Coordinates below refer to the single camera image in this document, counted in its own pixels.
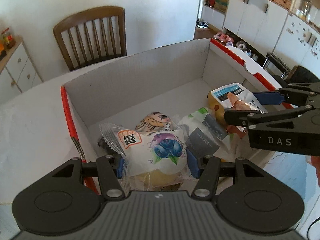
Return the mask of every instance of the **blue gripper pad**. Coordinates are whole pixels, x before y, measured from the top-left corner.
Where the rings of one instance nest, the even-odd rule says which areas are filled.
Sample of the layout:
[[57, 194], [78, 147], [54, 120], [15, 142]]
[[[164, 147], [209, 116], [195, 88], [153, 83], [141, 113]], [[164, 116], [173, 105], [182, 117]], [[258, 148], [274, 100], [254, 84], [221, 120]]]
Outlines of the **blue gripper pad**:
[[123, 166], [124, 166], [124, 158], [121, 157], [120, 160], [119, 160], [119, 166], [116, 169], [116, 171], [117, 171], [117, 179], [121, 179], [122, 178]]
[[197, 158], [193, 155], [193, 153], [187, 148], [187, 159], [188, 159], [188, 167], [190, 169], [191, 175], [195, 179], [200, 178], [200, 169], [198, 167]]
[[262, 105], [279, 105], [284, 101], [284, 95], [279, 91], [254, 92], [253, 94]]

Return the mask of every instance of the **food package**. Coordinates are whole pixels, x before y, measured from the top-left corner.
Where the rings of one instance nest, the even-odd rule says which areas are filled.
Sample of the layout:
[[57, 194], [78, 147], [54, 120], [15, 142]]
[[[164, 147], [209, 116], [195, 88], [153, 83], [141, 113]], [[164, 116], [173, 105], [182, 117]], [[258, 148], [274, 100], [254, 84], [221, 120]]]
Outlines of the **food package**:
[[160, 112], [152, 112], [143, 118], [136, 126], [137, 132], [152, 132], [152, 131], [168, 131], [170, 130], [170, 118]]
[[100, 130], [107, 144], [125, 159], [123, 181], [128, 190], [157, 190], [190, 177], [182, 129], [137, 132], [105, 123]]
[[[226, 109], [267, 112], [255, 96], [238, 83], [222, 86], [209, 92], [208, 100], [210, 109], [215, 113], [217, 121], [225, 128], [228, 127], [223, 117]], [[244, 127], [238, 127], [238, 129], [243, 131]]]
[[230, 154], [230, 135], [227, 134], [209, 113], [210, 109], [200, 108], [198, 111], [177, 120], [185, 131], [187, 148], [193, 155], [214, 155], [222, 161], [233, 162], [234, 155]]

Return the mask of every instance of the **shoe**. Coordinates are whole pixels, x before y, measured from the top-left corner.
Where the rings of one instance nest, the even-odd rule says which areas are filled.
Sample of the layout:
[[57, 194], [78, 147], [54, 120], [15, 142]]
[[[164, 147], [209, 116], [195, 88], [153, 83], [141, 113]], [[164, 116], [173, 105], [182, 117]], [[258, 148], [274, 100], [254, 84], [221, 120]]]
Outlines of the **shoe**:
[[249, 57], [252, 56], [252, 52], [250, 49], [247, 49], [247, 51], [245, 51], [244, 53], [247, 54]]
[[216, 35], [214, 35], [213, 38], [214, 38], [215, 40], [218, 40], [218, 39], [220, 39], [220, 38], [224, 38], [225, 36], [226, 36], [225, 34], [223, 34], [222, 32], [219, 32], [219, 33], [217, 33]]
[[244, 45], [243, 43], [238, 44], [237, 48], [244, 51], [244, 52], [247, 50], [246, 45]]
[[236, 43], [236, 47], [238, 47], [241, 43], [244, 44], [245, 46], [247, 46], [247, 44], [246, 44], [244, 41], [238, 41], [238, 42]]
[[220, 38], [219, 41], [224, 42], [224, 43], [227, 43], [228, 41], [230, 41], [230, 42], [233, 43], [233, 38], [231, 38], [228, 35], [226, 35], [225, 37]]
[[201, 21], [196, 25], [198, 28], [209, 28], [209, 25], [205, 21]]

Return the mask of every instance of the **floor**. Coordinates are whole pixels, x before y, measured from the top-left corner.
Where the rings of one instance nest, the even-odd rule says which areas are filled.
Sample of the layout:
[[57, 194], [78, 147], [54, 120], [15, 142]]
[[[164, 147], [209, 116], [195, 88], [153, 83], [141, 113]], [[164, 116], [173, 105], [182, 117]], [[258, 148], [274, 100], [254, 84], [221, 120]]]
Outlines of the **floor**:
[[198, 28], [195, 29], [195, 35], [193, 36], [194, 40], [212, 38], [218, 33], [219, 30], [213, 30], [211, 28]]

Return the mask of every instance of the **sneaker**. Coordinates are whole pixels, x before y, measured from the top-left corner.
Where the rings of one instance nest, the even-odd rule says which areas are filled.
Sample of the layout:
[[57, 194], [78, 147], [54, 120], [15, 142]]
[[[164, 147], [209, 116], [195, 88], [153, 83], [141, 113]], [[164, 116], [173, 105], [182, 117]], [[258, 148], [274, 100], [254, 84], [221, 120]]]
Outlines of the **sneaker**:
[[200, 21], [199, 23], [197, 23], [196, 26], [197, 26], [198, 28], [208, 28], [208, 27], [209, 27], [208, 23], [205, 22], [205, 21]]
[[247, 51], [244, 51], [245, 54], [247, 54], [249, 57], [252, 56], [252, 52], [250, 49], [247, 49]]

